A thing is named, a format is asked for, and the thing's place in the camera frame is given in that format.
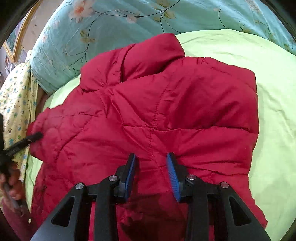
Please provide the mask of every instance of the teal floral comforter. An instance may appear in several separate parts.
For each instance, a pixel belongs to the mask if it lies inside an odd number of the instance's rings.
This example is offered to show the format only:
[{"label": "teal floral comforter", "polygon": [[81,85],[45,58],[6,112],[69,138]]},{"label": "teal floral comforter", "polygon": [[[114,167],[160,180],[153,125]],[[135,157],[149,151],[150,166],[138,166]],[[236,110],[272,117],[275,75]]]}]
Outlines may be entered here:
[{"label": "teal floral comforter", "polygon": [[260,0],[66,0],[32,52],[32,71],[52,94],[97,54],[161,33],[233,29],[296,54],[296,43]]}]

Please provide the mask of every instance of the framed picture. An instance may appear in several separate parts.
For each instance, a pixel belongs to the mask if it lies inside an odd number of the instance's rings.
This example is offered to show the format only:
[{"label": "framed picture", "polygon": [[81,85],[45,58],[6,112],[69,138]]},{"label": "framed picture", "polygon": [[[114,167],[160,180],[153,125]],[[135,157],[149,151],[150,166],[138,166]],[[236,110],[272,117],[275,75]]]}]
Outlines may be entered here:
[{"label": "framed picture", "polygon": [[19,24],[16,26],[16,28],[13,30],[13,32],[9,35],[8,39],[3,44],[7,52],[7,55],[12,63],[16,63],[18,61],[18,57],[22,49],[22,39],[40,3],[41,0],[31,8],[31,10],[19,22]]}]

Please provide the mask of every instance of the black tool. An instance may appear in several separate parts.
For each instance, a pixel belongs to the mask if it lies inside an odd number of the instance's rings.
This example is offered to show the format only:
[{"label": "black tool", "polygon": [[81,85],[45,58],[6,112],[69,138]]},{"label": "black tool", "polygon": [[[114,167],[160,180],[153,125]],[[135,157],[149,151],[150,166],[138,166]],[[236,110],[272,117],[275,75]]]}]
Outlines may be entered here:
[{"label": "black tool", "polygon": [[137,158],[130,154],[126,165],[98,184],[76,184],[49,214],[31,241],[88,241],[92,202],[96,202],[94,241],[118,241],[116,203],[127,202]]},{"label": "black tool", "polygon": [[[4,150],[4,139],[3,139],[3,115],[0,114],[0,173],[5,174],[6,180],[8,180],[13,172],[12,165],[14,161],[12,160],[13,155],[28,146],[30,143],[39,140],[42,138],[40,132],[35,133],[29,137],[26,137],[19,142],[15,143],[8,149]],[[4,184],[4,189],[12,202],[12,205],[16,209],[16,213],[23,215],[24,212],[27,212],[26,200],[14,200],[10,195],[9,191],[11,186],[8,183]]]},{"label": "black tool", "polygon": [[188,203],[185,241],[209,240],[209,209],[213,208],[215,241],[271,241],[264,228],[227,182],[205,183],[178,165],[174,153],[167,167],[175,198]]}]

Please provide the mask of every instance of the wall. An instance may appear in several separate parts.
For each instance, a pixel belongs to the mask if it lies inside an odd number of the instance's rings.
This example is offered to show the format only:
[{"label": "wall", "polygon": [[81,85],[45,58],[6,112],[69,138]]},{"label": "wall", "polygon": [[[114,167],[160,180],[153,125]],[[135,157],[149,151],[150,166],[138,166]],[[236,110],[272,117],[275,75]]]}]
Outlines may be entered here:
[{"label": "wall", "polygon": [[1,74],[3,74],[4,79],[6,79],[6,77],[7,77],[7,74],[5,71],[5,57],[6,57],[6,51],[5,51],[5,48],[2,47],[0,49],[0,72],[1,72]]},{"label": "wall", "polygon": [[24,35],[22,45],[26,51],[31,50],[47,21],[63,0],[43,0],[32,17],[32,20]]}]

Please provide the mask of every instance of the red fabric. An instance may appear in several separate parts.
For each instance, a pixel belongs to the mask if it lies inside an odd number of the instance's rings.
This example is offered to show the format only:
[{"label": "red fabric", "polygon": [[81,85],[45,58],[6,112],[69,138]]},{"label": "red fabric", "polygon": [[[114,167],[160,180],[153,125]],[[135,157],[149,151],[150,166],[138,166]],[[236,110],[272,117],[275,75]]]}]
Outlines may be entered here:
[{"label": "red fabric", "polygon": [[21,241],[30,241],[34,233],[36,232],[36,225],[33,219],[29,223],[30,217],[20,217],[13,211],[11,211],[4,201],[2,201],[3,214],[11,228]]},{"label": "red fabric", "polygon": [[173,197],[168,152],[204,181],[228,182],[267,224],[248,183],[259,131],[255,75],[185,57],[173,34],[92,59],[64,104],[38,116],[37,131],[44,138],[30,150],[44,161],[32,203],[38,225],[75,183],[100,182],[131,152],[140,171],[129,203],[117,206],[121,241],[184,237],[187,205]]}]

